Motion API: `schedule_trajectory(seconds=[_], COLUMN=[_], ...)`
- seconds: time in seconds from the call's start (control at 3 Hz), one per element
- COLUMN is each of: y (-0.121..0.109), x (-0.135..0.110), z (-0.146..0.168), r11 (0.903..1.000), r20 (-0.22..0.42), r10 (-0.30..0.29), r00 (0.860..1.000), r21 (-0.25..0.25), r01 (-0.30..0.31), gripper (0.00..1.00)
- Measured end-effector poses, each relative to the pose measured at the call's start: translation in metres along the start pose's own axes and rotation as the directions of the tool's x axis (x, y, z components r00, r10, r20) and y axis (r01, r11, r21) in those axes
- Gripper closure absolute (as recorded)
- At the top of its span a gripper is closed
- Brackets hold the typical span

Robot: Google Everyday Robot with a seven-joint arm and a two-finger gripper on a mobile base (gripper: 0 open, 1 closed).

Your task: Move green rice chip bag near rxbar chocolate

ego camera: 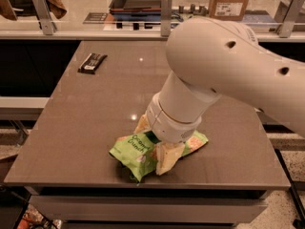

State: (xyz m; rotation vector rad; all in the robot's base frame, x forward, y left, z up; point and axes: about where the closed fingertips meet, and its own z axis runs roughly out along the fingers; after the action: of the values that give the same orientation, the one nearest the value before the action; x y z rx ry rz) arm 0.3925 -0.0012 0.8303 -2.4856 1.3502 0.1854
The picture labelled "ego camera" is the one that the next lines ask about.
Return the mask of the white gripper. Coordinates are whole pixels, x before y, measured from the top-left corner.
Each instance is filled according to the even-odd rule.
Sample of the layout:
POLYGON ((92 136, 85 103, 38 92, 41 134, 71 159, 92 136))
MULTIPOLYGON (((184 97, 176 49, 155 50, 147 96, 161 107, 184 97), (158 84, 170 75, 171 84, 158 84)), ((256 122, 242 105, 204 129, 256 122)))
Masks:
POLYGON ((155 146, 157 155, 156 173, 161 176, 174 166, 181 158, 185 145, 180 142, 187 141, 201 123, 201 117, 193 122, 179 122, 169 117, 159 103, 160 94, 155 94, 146 110, 141 115, 135 134, 146 133, 149 130, 164 142, 155 146))

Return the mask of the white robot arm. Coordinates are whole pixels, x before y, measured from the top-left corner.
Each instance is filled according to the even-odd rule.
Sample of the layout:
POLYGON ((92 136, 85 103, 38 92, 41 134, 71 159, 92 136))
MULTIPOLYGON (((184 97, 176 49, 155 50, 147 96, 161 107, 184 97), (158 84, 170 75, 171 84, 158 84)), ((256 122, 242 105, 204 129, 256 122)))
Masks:
POLYGON ((248 26, 193 18, 173 29, 165 53, 171 72, 145 112, 159 140, 190 139, 222 95, 305 135, 304 64, 260 47, 248 26))

